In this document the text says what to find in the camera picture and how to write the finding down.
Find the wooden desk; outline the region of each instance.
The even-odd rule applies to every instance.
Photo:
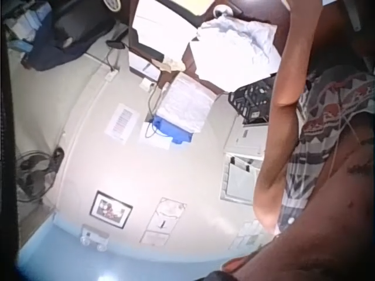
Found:
[[[195,17],[192,24],[198,27],[203,22],[213,19],[213,7],[218,4],[227,4],[228,2],[228,0],[216,0],[204,15]],[[231,3],[233,3],[236,7],[238,7],[239,10],[242,11],[240,15],[236,15],[236,13],[234,15],[239,19],[246,21],[257,20],[277,25],[274,45],[279,53],[282,54],[289,31],[289,12],[285,9],[283,4],[281,3],[281,0],[231,0]],[[148,52],[143,52],[139,48],[140,43],[138,42],[137,31],[131,27],[137,5],[138,0],[130,0],[129,48],[132,52],[142,56],[145,59],[148,59],[149,61],[151,61],[151,59],[161,60],[162,58],[151,57]],[[313,50],[320,49],[325,44],[341,38],[343,35],[344,27],[345,15],[341,13],[341,10],[339,9],[337,3],[325,6],[315,34]],[[215,86],[211,82],[199,79],[199,77],[195,74],[196,66],[189,45],[186,48],[182,61],[186,65],[185,73],[187,75],[196,79],[202,85],[211,89],[216,94],[220,94],[221,92],[223,92],[223,90],[219,87]],[[177,75],[177,72],[163,72],[161,74],[159,86],[163,87],[166,82],[171,82],[175,75]]]

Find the electrical outlet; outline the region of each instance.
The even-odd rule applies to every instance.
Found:
[[[108,72],[108,74],[105,76],[105,79],[108,81],[108,82],[111,82],[113,80],[113,78],[116,77],[118,73],[118,70],[117,69],[114,69],[114,70],[111,70],[110,72]]]

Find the black fan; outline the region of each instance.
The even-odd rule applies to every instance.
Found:
[[[18,201],[26,203],[41,200],[52,188],[63,159],[62,148],[57,148],[52,156],[41,151],[22,154],[16,163]]]

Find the person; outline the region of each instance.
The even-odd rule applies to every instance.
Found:
[[[287,1],[290,29],[253,204],[276,238],[202,280],[361,280],[374,261],[374,76],[340,49],[310,71],[322,0]]]

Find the framed picture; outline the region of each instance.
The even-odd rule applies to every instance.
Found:
[[[97,191],[90,215],[114,227],[123,229],[132,209],[133,206]]]

